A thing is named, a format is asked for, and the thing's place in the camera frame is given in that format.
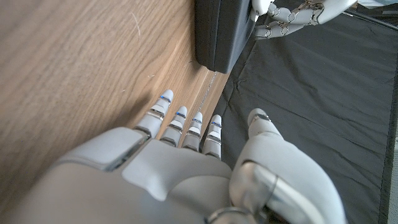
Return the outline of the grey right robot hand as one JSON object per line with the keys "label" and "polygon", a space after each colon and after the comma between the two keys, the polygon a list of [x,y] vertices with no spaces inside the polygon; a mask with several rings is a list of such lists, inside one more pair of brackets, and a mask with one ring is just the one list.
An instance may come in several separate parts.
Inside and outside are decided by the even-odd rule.
{"label": "grey right robot hand", "polygon": [[345,223],[326,172],[286,141],[261,109],[234,167],[221,160],[221,117],[201,136],[202,114],[183,132],[181,107],[160,126],[165,91],[132,128],[114,128],[66,153],[6,223]]}

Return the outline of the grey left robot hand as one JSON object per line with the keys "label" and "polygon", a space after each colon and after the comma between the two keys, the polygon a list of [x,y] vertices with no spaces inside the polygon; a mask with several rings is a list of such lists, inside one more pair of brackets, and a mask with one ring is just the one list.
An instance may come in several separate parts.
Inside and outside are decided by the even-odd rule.
{"label": "grey left robot hand", "polygon": [[279,7],[274,0],[253,0],[250,18],[256,22],[264,14],[273,21],[257,26],[254,37],[257,40],[287,36],[306,26],[324,24],[355,4],[356,0],[305,0],[293,10]]}

